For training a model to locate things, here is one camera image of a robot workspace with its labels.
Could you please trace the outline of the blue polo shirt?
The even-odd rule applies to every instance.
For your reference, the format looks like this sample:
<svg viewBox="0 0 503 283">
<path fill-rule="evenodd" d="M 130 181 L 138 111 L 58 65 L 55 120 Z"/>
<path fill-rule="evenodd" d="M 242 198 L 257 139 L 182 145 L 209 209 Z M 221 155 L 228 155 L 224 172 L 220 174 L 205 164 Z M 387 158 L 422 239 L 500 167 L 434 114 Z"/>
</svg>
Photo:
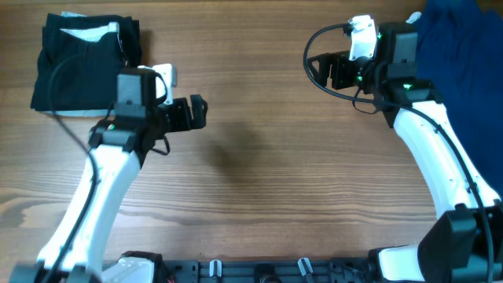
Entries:
<svg viewBox="0 0 503 283">
<path fill-rule="evenodd" d="M 476 169 L 502 191 L 502 16 L 475 1 L 427 2 L 414 23 L 418 75 L 442 95 Z"/>
</svg>

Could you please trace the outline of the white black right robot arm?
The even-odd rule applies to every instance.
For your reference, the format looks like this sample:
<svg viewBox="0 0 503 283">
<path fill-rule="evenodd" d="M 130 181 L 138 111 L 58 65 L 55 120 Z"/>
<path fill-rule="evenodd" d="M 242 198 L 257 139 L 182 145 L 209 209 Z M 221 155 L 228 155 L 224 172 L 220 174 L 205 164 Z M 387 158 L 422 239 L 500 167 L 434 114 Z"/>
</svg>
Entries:
<svg viewBox="0 0 503 283">
<path fill-rule="evenodd" d="M 376 248 L 369 282 L 495 282 L 502 278 L 502 200 L 458 141 L 434 85 L 417 78 L 412 54 L 349 51 L 304 57 L 308 79 L 340 97 L 355 87 L 384 114 L 426 181 L 436 222 L 418 244 Z"/>
</svg>

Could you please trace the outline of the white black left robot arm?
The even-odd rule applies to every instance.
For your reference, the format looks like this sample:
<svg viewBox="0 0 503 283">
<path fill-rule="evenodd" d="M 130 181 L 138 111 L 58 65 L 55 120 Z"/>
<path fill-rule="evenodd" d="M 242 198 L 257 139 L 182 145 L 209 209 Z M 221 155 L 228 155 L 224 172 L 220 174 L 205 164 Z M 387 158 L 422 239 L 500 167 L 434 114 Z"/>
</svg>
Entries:
<svg viewBox="0 0 503 283">
<path fill-rule="evenodd" d="M 127 252 L 103 267 L 106 244 L 123 198 L 156 141 L 206 125 L 207 102 L 198 94 L 170 105 L 121 101 L 114 119 L 91 129 L 87 160 L 75 195 L 56 232 L 33 265 L 18 264 L 11 282 L 166 282 L 162 255 Z"/>
</svg>

